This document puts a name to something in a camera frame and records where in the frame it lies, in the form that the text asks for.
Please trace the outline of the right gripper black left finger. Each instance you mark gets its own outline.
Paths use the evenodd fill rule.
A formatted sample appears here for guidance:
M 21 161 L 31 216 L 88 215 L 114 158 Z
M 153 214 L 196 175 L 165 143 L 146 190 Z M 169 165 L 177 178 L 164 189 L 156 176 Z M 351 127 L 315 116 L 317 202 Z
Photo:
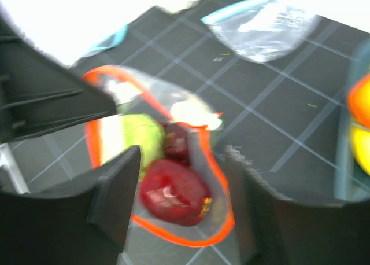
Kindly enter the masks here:
M 39 193 L 1 193 L 2 264 L 116 264 L 140 169 L 138 146 Z

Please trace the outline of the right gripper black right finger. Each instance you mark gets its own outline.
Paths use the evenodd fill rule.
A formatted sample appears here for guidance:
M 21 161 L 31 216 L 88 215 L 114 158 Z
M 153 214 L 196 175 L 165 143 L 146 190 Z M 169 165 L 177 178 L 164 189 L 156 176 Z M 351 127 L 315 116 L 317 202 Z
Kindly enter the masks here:
M 242 264 L 369 263 L 369 200 L 286 197 L 231 145 L 225 165 Z

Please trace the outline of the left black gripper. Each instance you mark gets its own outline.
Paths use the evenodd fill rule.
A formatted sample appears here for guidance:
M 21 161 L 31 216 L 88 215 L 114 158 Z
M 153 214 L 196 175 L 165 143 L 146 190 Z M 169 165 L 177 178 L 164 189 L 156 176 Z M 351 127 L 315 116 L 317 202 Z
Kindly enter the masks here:
M 34 50 L 1 16 L 1 143 L 114 114 L 109 95 Z

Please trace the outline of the dark red apple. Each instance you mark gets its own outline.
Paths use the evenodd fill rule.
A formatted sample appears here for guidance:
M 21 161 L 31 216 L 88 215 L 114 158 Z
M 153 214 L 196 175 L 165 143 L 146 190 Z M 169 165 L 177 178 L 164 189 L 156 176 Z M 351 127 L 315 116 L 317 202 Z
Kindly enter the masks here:
M 199 224 L 212 203 L 210 189 L 193 169 L 166 158 L 150 163 L 139 197 L 155 218 L 187 227 Z

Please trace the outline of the clear bag with orange zipper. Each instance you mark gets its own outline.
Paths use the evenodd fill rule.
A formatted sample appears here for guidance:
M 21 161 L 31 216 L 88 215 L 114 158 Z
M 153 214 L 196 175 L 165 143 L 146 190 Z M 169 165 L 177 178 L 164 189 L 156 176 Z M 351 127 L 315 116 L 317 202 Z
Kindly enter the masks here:
M 185 247 L 224 240 L 234 217 L 227 179 L 212 152 L 221 115 L 194 93 L 134 68 L 104 65 L 83 79 L 117 108 L 116 115 L 86 124 L 92 166 L 140 147 L 134 224 Z

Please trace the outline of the teal fruit bowl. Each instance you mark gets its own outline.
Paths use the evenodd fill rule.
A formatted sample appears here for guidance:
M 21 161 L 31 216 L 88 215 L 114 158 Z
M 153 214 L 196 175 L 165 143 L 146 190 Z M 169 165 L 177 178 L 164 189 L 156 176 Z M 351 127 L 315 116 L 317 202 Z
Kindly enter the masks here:
M 344 93 L 347 94 L 368 72 L 369 40 L 367 39 L 360 43 L 353 53 Z M 344 106 L 339 115 L 334 197 L 340 200 L 361 201 L 369 199 L 369 176 L 353 157 L 350 126 L 350 114 Z

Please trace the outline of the large green cabbage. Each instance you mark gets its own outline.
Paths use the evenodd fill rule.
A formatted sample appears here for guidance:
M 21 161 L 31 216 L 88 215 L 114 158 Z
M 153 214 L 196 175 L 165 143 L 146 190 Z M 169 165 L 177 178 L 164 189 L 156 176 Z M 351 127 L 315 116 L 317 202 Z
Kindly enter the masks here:
M 101 119 L 99 126 L 103 164 L 131 146 L 140 146 L 139 181 L 144 178 L 149 164 L 164 156 L 164 128 L 149 115 L 114 115 Z

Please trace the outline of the white radish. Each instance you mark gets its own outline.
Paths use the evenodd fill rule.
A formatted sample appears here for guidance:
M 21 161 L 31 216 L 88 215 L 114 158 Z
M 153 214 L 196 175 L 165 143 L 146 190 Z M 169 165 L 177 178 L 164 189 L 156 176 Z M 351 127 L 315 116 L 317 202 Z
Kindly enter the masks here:
M 190 100 L 173 104 L 170 114 L 176 122 L 187 123 L 193 127 L 206 126 L 207 130 L 216 130 L 223 123 L 216 113 L 210 113 L 204 105 Z

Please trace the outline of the orange fruit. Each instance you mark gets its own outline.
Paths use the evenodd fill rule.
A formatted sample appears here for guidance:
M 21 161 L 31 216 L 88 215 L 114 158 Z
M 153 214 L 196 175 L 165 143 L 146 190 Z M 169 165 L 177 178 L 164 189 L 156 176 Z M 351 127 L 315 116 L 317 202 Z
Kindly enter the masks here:
M 352 117 L 363 127 L 369 128 L 369 73 L 350 89 L 347 106 Z

